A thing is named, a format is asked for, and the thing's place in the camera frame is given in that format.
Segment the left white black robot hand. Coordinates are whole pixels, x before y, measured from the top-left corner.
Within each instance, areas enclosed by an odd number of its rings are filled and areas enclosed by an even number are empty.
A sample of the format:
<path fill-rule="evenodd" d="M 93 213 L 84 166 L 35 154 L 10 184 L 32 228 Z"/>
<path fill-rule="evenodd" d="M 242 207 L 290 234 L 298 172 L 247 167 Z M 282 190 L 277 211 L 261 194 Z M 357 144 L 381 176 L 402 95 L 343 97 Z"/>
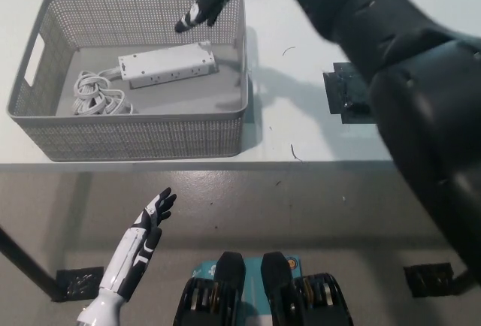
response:
<path fill-rule="evenodd" d="M 176 197 L 171 188 L 166 188 L 142 209 L 119 242 L 104 272 L 101 289 L 130 300 L 162 236 L 159 225 L 170 217 Z"/>

